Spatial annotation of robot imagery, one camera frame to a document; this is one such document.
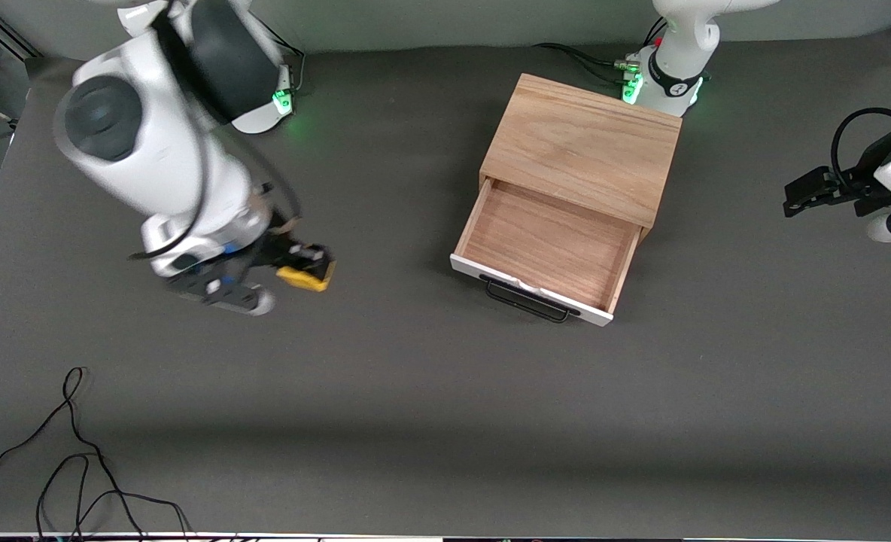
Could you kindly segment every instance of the gray wall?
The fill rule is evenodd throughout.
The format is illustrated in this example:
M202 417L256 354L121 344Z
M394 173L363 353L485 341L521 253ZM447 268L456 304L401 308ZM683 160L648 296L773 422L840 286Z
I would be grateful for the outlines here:
M631 42L656 17L649 0L255 0L254 11L311 52ZM114 10L85 0L0 0L0 14L53 55L89 59L126 40ZM891 27L891 0L782 0L720 22L731 41L850 37Z

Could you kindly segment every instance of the gray table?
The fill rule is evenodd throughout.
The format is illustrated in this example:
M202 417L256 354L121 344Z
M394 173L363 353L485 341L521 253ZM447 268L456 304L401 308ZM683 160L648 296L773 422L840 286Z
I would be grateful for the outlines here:
M312 57L297 117L256 141L339 266L258 319L124 260L142 217L51 141L73 68L36 69L0 177L0 450L86 364L84 432L199 531L891 540L891 246L849 206L780 208L845 114L891 106L891 32L717 53L605 329L449 269L517 76L593 88L555 51ZM859 121L844 160L888 128ZM0 531L32 528L80 449L65 422L0 470ZM58 528L74 487L54 487Z

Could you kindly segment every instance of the white robot link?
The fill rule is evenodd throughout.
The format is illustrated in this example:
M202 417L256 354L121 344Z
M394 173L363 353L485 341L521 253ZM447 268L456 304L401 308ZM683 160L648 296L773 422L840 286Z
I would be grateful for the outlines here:
M290 185L250 145L277 181L253 185L211 128L267 102L281 56L260 24L230 0L198 0L177 17L164 10L152 31L81 66L54 119L58 148L98 185L149 215L144 253L168 288L208 305L263 315L273 295L245 281L270 266L294 287L324 291L329 250L291 237L300 216Z
M854 202L857 216L868 216L881 209L887 213L874 216L868 224L868 236L874 241L891 243L891 131L866 148L857 166L841 169L840 143L846 127L865 114L885 114L891 109L870 107L848 114L834 133L831 166L812 169L786 186L783 213L787 218L816 206L835 206Z
M169 3L168 0L90 0L92 3L118 9L118 20L132 38L149 31L149 25L169 6L168 17L178 17L197 0L181 0ZM252 0L232 0L242 11L248 11ZM259 134L271 130L281 119L294 111L295 95L292 89L291 70L287 64L279 68L279 81L273 96L257 109L249 111L235 120L232 126L246 134Z
M704 68L717 45L717 15L752 11L779 0L652 0L667 22L659 46L643 48L617 62L625 70L623 99L649 109L682 117L697 99Z

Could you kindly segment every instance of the drawer handle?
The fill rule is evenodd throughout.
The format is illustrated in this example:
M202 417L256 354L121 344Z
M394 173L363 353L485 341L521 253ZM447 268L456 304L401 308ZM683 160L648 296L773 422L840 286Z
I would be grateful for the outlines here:
M555 324L561 324L565 322L570 315L579 315L579 311L576 309L570 309L568 306L562 306L556 303L555 301L549 301L545 297L541 295L537 295L532 293L531 291L525 291L522 288L514 287L514 285L508 284L508 282L497 281L488 275L479 275L479 278L486 282L486 295L488 295L491 299L495 299L498 302L505 303L508 306L514 306L516 309L520 309L520 311L525 311L534 316L539 316L544 320L549 320ZM524 297L525 299L529 299L538 305L545 306L548 309L551 309L553 313L550 315L549 313L538 311L538 309L532 308L532 306L524 305L515 301L515 299L510 299L508 297L503 297L499 295L498 291L505 291L514 295L518 295Z

